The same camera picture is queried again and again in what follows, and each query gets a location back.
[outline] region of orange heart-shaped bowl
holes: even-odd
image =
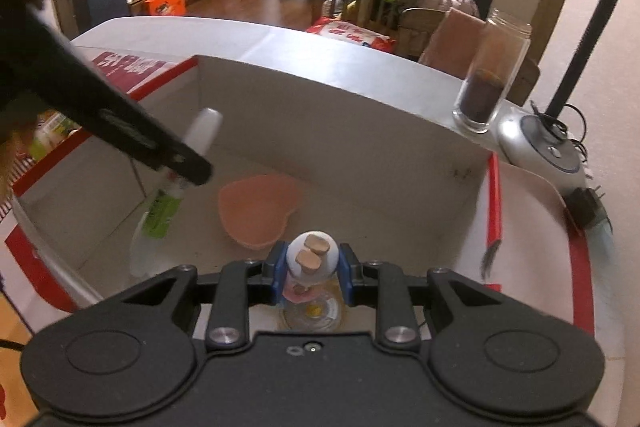
[[[261,250],[282,237],[300,207],[300,183],[284,174],[262,174],[225,185],[218,212],[225,232],[245,248]]]

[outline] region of white ball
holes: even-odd
[[[325,255],[320,256],[321,264],[318,271],[309,275],[302,271],[302,267],[296,261],[296,256],[300,250],[306,249],[306,236],[311,234],[326,240],[329,243],[329,251]],[[329,234],[324,232],[305,232],[291,241],[289,248],[287,248],[287,267],[289,268],[291,278],[298,284],[306,287],[315,286],[331,278],[338,266],[338,257],[338,245]]]

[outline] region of glass bottle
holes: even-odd
[[[459,123],[476,133],[489,129],[527,54],[530,37],[530,25],[492,11],[453,109]]]

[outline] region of green label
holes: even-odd
[[[154,202],[151,203],[149,214],[146,216],[145,224],[142,225],[142,231],[145,235],[155,239],[162,239],[169,229],[169,223],[171,223],[175,213],[178,211],[180,201],[162,190],[158,190],[158,195]]]

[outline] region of dark liquid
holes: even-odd
[[[465,94],[460,100],[460,112],[469,120],[487,123],[500,100],[504,84],[493,73],[477,70],[469,78]]]

